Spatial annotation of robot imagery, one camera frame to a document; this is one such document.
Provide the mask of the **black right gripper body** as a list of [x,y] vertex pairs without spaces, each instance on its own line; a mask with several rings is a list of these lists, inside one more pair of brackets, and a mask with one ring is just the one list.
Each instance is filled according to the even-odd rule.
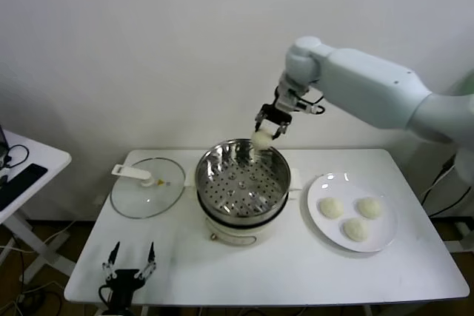
[[291,114],[277,109],[273,104],[263,104],[258,114],[264,114],[264,120],[278,126],[281,123],[288,123],[290,125],[292,121]]

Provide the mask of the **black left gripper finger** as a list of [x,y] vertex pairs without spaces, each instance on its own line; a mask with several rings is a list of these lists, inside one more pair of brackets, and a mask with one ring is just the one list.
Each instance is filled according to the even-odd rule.
[[117,242],[113,250],[110,252],[107,261],[102,264],[102,269],[105,273],[106,280],[112,280],[113,278],[116,277],[116,271],[115,271],[114,265],[116,262],[116,257],[119,251],[119,247],[120,247],[120,242]]
[[150,245],[150,250],[147,257],[147,264],[136,275],[136,279],[148,279],[156,270],[156,254],[154,250],[154,243]]

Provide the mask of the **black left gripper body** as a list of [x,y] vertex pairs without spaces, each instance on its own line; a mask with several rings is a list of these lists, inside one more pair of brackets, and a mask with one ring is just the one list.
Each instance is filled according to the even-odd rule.
[[130,311],[133,294],[144,286],[144,279],[139,275],[138,269],[118,269],[116,271],[116,276],[109,281],[110,315],[133,315]]

